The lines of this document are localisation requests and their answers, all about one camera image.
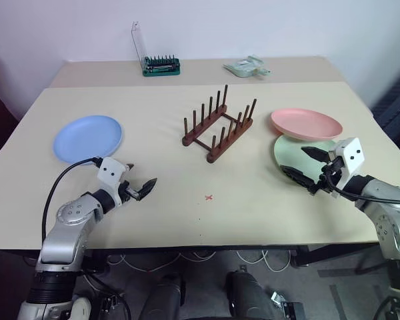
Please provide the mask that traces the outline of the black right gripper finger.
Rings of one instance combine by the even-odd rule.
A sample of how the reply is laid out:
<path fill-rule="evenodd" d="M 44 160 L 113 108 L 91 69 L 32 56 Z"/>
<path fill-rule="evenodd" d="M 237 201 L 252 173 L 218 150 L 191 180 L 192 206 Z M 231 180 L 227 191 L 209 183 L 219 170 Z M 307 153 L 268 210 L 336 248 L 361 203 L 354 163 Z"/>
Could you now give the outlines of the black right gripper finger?
<path fill-rule="evenodd" d="M 316 192 L 318 192 L 318 190 L 320 190 L 320 185 L 304 175 L 302 171 L 286 165 L 280 165 L 280 169 L 286 176 L 288 176 L 288 178 L 296 182 L 298 185 L 306 188 L 310 194 L 314 195 Z"/>
<path fill-rule="evenodd" d="M 310 158 L 312 158 L 318 162 L 329 163 L 331 161 L 329 153 L 318 147 L 311 147 L 311 146 L 302 147 L 301 150 L 304 153 L 306 153 Z"/>

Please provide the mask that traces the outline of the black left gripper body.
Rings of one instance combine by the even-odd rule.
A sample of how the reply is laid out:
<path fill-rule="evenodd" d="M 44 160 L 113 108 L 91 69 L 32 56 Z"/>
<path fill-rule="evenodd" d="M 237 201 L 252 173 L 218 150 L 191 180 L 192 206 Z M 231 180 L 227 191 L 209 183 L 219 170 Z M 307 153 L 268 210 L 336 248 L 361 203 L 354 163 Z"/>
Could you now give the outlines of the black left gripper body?
<path fill-rule="evenodd" d="M 130 188 L 128 181 L 124 181 L 119 185 L 118 194 L 122 202 L 128 202 L 130 199 L 139 200 L 139 193 Z"/>

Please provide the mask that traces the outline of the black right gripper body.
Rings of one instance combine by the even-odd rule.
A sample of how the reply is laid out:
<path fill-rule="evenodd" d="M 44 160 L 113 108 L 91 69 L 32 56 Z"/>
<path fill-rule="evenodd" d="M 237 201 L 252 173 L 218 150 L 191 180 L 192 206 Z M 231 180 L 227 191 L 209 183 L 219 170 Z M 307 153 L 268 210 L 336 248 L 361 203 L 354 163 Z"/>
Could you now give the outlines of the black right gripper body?
<path fill-rule="evenodd" d="M 341 168 L 343 166 L 343 159 L 341 156 L 336 157 L 334 160 L 322 167 L 322 174 L 319 176 L 319 186 L 324 192 L 332 193 L 332 186 L 337 186 L 341 180 Z"/>

